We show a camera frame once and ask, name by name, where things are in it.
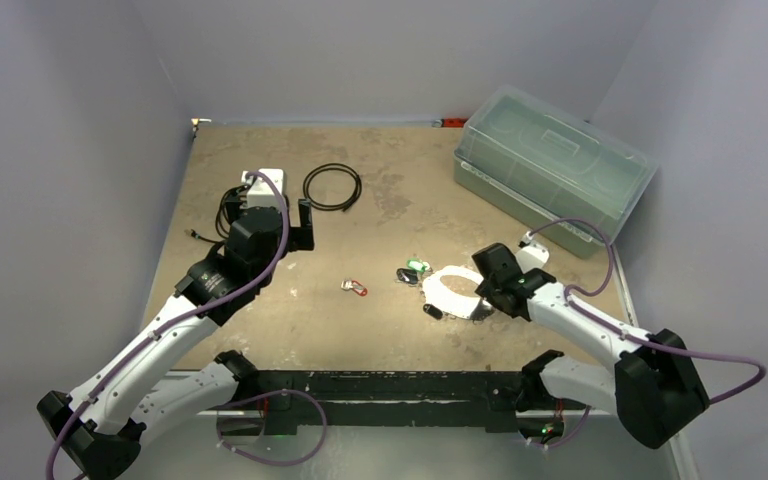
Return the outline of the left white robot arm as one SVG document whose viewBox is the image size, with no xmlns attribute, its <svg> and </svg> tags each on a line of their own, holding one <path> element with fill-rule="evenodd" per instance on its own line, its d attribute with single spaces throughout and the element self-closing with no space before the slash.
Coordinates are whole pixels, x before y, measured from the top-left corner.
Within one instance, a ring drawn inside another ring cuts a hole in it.
<svg viewBox="0 0 768 480">
<path fill-rule="evenodd" d="M 283 196 L 247 206 L 229 236 L 187 270 L 155 318 L 113 360 L 71 391 L 43 396 L 37 411 L 53 437 L 45 478 L 54 478 L 57 457 L 65 453 L 79 478 L 115 479 L 151 440 L 188 417 L 225 405 L 244 409 L 265 397 L 257 368 L 236 351 L 167 388 L 156 385 L 257 298 L 281 259 L 313 250 L 308 200 L 299 200 L 298 213 L 300 223 L 293 226 Z"/>
</svg>

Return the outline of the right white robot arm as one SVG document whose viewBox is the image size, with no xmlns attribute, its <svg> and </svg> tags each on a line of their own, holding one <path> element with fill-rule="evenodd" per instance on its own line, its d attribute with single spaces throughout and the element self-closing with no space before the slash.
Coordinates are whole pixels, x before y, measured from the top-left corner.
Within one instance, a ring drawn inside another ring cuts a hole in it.
<svg viewBox="0 0 768 480">
<path fill-rule="evenodd" d="M 676 333 L 656 334 L 577 302 L 540 267 L 501 243 L 473 254 L 482 279 L 477 295 L 496 310 L 547 328 L 595 359 L 584 364 L 548 350 L 526 364 L 514 403 L 519 409 L 571 400 L 616 416 L 640 444 L 657 449 L 704 413 L 711 399 L 685 343 Z"/>
</svg>

